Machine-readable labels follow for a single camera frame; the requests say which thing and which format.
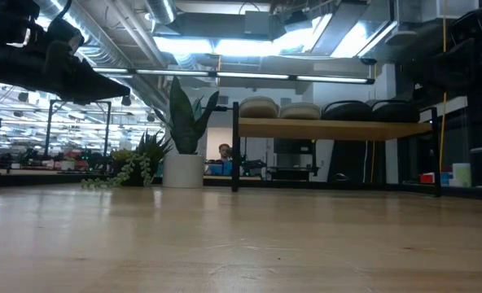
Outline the person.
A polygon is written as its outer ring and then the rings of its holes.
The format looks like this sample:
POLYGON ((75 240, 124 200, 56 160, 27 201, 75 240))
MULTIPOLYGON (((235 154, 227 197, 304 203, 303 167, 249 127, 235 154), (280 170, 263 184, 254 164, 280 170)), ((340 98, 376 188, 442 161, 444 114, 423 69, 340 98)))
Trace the person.
POLYGON ((233 169, 231 148, 228 144, 221 144, 218 150, 220 159, 209 160, 205 173, 210 176, 230 176, 233 169))

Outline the black background cart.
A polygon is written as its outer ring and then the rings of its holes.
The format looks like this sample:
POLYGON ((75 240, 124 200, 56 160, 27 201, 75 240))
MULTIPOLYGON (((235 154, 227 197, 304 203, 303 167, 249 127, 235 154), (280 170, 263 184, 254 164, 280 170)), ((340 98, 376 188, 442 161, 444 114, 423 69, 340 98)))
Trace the black background cart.
POLYGON ((310 181, 317 176, 316 140, 274 139, 274 165, 267 167, 271 181, 310 181))

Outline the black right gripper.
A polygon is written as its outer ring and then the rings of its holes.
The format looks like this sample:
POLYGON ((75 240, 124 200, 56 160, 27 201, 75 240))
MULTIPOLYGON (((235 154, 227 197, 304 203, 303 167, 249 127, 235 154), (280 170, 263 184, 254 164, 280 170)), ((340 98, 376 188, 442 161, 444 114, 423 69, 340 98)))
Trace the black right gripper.
POLYGON ((449 52, 405 61, 401 70, 426 90, 469 92, 475 81, 475 40, 468 38, 449 52))

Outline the pale green box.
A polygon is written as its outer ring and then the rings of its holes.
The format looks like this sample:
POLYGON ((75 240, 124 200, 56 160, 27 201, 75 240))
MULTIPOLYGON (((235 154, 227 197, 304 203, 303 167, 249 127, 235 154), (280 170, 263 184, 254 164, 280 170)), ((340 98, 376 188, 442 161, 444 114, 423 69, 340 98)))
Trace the pale green box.
POLYGON ((452 165, 453 179, 461 187, 471 187, 471 165, 469 163, 455 163, 452 165))

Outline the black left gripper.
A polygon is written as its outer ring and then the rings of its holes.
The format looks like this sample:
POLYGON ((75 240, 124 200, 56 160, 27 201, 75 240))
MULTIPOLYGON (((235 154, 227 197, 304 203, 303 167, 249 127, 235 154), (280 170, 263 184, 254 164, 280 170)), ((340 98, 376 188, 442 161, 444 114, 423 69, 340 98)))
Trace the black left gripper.
POLYGON ((72 89, 75 103, 93 103, 130 95, 129 87, 97 73, 86 61, 73 56, 70 50, 71 47, 61 41, 48 45, 42 66, 43 89, 72 89))

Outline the snake plant in white pot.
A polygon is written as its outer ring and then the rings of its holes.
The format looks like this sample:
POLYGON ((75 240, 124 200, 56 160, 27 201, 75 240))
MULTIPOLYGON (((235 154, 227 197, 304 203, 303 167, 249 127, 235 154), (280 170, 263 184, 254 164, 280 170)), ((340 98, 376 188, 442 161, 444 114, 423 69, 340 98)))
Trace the snake plant in white pot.
POLYGON ((175 153, 163 158, 162 185, 168 188, 200 188, 204 184, 204 157, 197 152, 199 140, 205 134, 208 120, 217 106, 219 93, 214 92, 205 107, 201 100, 191 103, 177 77, 169 91, 167 113, 156 111, 170 133, 175 153))

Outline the wooden shelf with black posts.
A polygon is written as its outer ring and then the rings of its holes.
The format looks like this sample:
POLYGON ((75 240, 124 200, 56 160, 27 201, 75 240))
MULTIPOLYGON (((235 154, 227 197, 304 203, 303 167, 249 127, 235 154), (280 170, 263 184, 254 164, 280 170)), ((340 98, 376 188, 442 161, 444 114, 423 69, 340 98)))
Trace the wooden shelf with black posts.
POLYGON ((240 187, 240 139, 241 138, 287 138, 333 141, 386 142, 410 136, 432 135, 432 158, 434 196, 442 196, 440 179, 440 155, 438 138, 438 113, 436 107, 425 109, 431 118, 424 123, 389 123, 350 120, 291 120, 278 118, 242 118, 239 103, 233 104, 233 171, 231 190, 240 187))

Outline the black metal stand frame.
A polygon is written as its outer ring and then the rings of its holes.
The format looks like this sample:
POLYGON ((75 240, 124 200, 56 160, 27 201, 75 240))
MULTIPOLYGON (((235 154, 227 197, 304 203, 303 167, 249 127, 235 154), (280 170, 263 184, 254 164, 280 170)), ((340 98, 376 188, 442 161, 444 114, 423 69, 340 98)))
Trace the black metal stand frame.
MULTIPOLYGON (((63 105, 67 104, 68 102, 63 102, 60 99, 52 99, 49 101, 49 110, 48 110, 48 120, 46 123, 46 142, 45 142, 45 150, 44 150, 44 157, 49 155, 49 146, 50 146, 50 130, 52 124, 52 117, 54 115, 55 104, 61 103, 61 106, 57 109, 60 110, 63 105)), ((107 106, 107 110, 103 113, 107 115, 106 118, 106 127, 105 127, 105 137, 104 137, 104 148, 103 148, 103 157, 107 158, 107 149, 108 149, 108 138, 109 138, 109 130, 110 130, 110 120, 111 120, 111 113, 112 113, 112 103, 109 101, 97 101, 96 104, 104 104, 107 106)))

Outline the silver ventilation duct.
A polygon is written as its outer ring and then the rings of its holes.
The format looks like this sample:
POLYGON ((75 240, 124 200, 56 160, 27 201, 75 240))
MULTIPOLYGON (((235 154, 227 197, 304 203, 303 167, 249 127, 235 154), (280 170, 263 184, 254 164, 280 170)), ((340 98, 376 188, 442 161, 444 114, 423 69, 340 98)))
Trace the silver ventilation duct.
MULTIPOLYGON (((41 8, 41 20, 52 20, 68 0, 33 0, 41 8)), ((166 68, 167 62, 155 48, 147 44, 146 25, 139 19, 141 9, 134 10, 139 0, 72 0, 64 19, 80 29, 85 45, 78 55, 99 68, 166 68)), ((168 102, 164 77, 133 75, 120 79, 148 107, 164 109, 168 102)))

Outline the overhead LED light bar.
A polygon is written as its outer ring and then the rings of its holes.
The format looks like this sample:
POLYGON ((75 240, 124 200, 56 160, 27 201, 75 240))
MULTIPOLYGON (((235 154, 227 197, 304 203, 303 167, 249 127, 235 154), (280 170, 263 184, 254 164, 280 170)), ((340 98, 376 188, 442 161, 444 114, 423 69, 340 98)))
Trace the overhead LED light bar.
POLYGON ((307 81, 352 85, 372 85, 375 79, 341 76, 309 76, 275 73, 223 72, 223 71, 187 71, 169 69, 135 69, 135 68, 94 68, 98 73, 112 75, 152 75, 169 77, 210 77, 210 78, 243 78, 276 81, 307 81))

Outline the grey slide sandal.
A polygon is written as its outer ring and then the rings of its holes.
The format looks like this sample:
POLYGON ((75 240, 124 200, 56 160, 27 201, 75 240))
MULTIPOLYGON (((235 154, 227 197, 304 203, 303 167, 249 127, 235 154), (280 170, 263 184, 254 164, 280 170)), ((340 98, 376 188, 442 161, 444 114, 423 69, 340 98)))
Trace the grey slide sandal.
POLYGON ((239 115, 243 118, 277 118, 279 105, 268 97, 248 97, 240 103, 239 115))
POLYGON ((313 103, 290 103, 282 106, 279 112, 280 119, 293 120, 319 120, 321 110, 313 103))

